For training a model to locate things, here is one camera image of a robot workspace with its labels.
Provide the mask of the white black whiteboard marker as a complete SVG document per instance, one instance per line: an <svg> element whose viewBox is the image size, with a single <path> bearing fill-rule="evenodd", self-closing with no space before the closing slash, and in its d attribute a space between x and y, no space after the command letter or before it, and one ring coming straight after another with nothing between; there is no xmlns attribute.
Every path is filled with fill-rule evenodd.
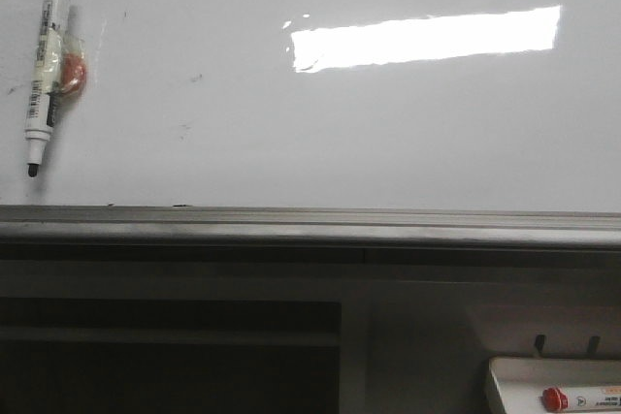
<svg viewBox="0 0 621 414"><path fill-rule="evenodd" d="M31 177L43 164L58 106L80 93L86 80L83 42L71 33L71 9L72 0L43 0L24 131Z"/></svg>

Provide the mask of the white whiteboard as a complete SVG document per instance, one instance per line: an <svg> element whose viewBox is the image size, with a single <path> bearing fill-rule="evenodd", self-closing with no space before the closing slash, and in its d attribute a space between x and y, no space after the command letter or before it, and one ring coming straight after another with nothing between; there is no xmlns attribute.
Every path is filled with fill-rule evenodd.
<svg viewBox="0 0 621 414"><path fill-rule="evenodd" d="M1 236L620 245L620 0L1 0Z"/></svg>

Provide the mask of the white marker tray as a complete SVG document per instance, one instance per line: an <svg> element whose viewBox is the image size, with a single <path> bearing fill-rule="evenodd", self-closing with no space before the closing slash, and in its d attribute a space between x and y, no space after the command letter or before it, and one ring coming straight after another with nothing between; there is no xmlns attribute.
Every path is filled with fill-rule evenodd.
<svg viewBox="0 0 621 414"><path fill-rule="evenodd" d="M532 357L494 357L487 367L484 394L492 413L552 413L542 405L541 394L550 387L619 386L620 361L596 359L598 340L589 341L586 358L545 358L544 338L536 338ZM618 413L587 411L565 413Z"/></svg>

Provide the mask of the dark grey cabinet panel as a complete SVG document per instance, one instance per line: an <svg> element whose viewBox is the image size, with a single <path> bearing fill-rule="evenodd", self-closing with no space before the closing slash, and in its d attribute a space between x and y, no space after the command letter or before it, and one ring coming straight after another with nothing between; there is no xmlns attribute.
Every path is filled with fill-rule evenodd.
<svg viewBox="0 0 621 414"><path fill-rule="evenodd" d="M338 303L5 298L5 413L335 413Z"/></svg>

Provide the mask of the red capped white marker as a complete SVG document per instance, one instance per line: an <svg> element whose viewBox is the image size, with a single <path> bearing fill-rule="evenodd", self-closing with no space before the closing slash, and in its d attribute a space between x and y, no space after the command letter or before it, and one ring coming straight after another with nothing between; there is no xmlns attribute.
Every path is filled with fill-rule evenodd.
<svg viewBox="0 0 621 414"><path fill-rule="evenodd" d="M541 402L552 413L614 411L620 409L620 387L550 387L543 390Z"/></svg>

